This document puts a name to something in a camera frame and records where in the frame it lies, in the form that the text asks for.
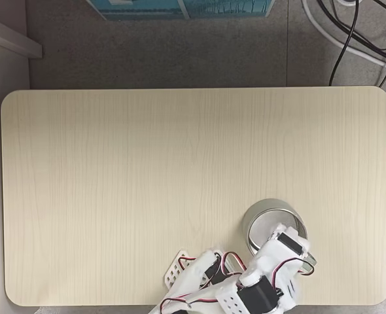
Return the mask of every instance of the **white robotic arm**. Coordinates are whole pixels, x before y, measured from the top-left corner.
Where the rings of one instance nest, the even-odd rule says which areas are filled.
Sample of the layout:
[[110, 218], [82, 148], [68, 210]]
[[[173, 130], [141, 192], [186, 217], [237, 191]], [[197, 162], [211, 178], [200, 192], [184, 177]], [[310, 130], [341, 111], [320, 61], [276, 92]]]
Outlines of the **white robotic arm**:
[[242, 274], [228, 274], [221, 282], [210, 280], [212, 285], [201, 287], [204, 273], [215, 263], [220, 271], [227, 254], [217, 258], [205, 251], [181, 272], [150, 314], [283, 314], [299, 297], [295, 276], [312, 274], [316, 263], [309, 241], [279, 224]]

